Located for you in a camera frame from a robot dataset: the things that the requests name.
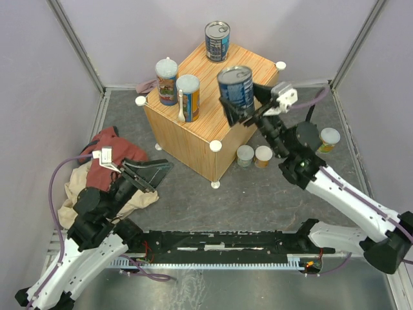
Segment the orange cup white lid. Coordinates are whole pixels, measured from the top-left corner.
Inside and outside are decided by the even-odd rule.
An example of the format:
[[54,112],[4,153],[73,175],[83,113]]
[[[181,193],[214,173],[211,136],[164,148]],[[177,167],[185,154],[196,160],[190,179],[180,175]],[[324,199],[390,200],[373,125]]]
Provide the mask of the orange cup white lid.
[[268,166],[269,161],[272,159],[272,150],[267,146],[258,146],[255,150],[254,164],[258,168],[265,168]]

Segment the tall yellow drink can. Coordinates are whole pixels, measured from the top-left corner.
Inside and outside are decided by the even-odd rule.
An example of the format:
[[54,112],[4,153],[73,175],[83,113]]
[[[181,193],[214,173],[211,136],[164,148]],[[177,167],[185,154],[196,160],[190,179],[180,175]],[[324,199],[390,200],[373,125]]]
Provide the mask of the tall yellow drink can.
[[183,91],[185,122],[194,122],[199,117],[200,81],[191,74],[184,74],[176,81],[177,90]]

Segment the blue Progresso soup can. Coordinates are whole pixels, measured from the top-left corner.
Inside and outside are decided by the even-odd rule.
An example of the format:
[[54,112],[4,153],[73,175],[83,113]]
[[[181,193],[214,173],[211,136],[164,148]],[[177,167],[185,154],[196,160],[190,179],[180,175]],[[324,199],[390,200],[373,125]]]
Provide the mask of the blue Progresso soup can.
[[224,21],[213,21],[205,27],[206,56],[214,63],[227,59],[230,44],[230,26]]

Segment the tall can cartoon label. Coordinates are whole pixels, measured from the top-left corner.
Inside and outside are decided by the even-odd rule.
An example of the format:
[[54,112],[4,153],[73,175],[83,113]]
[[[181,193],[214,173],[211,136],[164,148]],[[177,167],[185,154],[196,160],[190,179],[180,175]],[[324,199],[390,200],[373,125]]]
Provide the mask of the tall can cartoon label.
[[156,63],[155,71],[160,102],[166,106],[175,105],[177,103],[177,63],[169,57],[166,57]]

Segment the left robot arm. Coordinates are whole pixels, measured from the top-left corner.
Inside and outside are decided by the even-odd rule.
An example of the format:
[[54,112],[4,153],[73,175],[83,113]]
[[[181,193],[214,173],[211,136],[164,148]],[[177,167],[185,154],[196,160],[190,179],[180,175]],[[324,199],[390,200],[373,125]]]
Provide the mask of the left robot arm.
[[59,236],[60,250],[42,277],[15,294],[26,309],[72,309],[85,286],[106,266],[143,244],[144,232],[118,214],[137,191],[154,192],[172,170],[168,160],[113,163],[95,151],[93,158],[116,175],[109,190],[86,187],[74,205],[77,216],[67,235]]

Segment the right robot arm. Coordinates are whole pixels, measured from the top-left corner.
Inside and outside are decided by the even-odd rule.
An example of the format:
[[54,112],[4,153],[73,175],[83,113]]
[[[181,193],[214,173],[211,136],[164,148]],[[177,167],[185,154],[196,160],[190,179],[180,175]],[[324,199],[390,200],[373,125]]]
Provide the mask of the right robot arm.
[[319,131],[309,120],[287,127],[280,114],[297,101],[297,90],[288,83],[274,87],[253,84],[253,97],[261,106],[246,110],[219,97],[228,124],[255,125],[273,154],[283,161],[279,169],[291,184],[325,200],[356,227],[341,227],[313,221],[296,236],[297,247],[310,253],[315,248],[361,254],[377,270],[394,274],[412,247],[412,213],[403,214],[376,202],[345,181],[316,152],[321,146]]

